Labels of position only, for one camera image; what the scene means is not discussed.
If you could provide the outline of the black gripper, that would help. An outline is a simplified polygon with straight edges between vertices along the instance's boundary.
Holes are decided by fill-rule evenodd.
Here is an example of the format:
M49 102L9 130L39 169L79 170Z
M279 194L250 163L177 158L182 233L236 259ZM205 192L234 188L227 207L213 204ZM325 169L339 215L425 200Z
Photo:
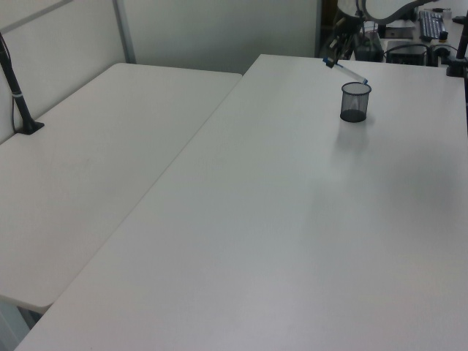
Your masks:
M338 59L348 59L348 45L345 43L350 37L359 32L361 19L355 15L348 15L338 11L333 21L333 40L328 44L328 63L335 63Z

